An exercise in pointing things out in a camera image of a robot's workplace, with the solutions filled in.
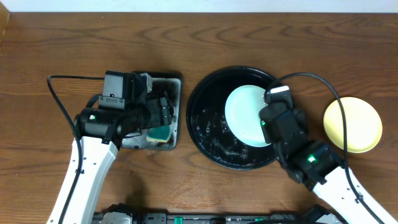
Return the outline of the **yellow plate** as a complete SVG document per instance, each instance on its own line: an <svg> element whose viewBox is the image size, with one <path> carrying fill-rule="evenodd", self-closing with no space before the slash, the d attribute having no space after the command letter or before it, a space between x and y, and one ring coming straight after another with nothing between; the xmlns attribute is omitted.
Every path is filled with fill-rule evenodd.
<svg viewBox="0 0 398 224"><path fill-rule="evenodd" d="M363 153L373 149L382 136L382 121L377 111L366 101L355 97L340 99L345 111L348 152ZM330 141L343 148L343 120L337 101L323 115L323 127Z"/></svg>

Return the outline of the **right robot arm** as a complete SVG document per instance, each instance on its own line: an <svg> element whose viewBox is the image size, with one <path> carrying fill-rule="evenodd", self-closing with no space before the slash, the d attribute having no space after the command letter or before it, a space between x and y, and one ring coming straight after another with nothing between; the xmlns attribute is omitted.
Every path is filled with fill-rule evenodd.
<svg viewBox="0 0 398 224"><path fill-rule="evenodd" d="M346 223L396 223L329 145L310 140L299 110L274 102L259 112L265 140L288 176L331 206Z"/></svg>

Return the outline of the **green yellow sponge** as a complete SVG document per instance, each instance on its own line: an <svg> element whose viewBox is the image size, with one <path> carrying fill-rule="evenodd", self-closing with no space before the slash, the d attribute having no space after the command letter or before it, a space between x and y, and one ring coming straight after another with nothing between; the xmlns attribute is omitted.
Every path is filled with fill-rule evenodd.
<svg viewBox="0 0 398 224"><path fill-rule="evenodd" d="M167 143L171 138L170 126L151 128L146 136L148 142Z"/></svg>

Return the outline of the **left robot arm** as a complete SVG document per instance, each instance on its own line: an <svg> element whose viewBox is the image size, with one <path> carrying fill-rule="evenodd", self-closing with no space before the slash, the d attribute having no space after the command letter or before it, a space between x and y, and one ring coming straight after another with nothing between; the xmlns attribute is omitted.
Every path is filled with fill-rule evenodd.
<svg viewBox="0 0 398 224"><path fill-rule="evenodd" d="M101 188L120 148L172 150L180 99L94 95L67 121L72 154L49 223L91 223Z"/></svg>

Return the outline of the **light blue plate top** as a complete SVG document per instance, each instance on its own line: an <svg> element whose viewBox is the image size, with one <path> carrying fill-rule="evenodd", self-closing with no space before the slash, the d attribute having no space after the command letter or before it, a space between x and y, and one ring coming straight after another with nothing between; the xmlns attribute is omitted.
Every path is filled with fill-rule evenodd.
<svg viewBox="0 0 398 224"><path fill-rule="evenodd" d="M236 88L228 96L224 108L229 129L244 144L266 147L259 112L265 107L265 89L255 85Z"/></svg>

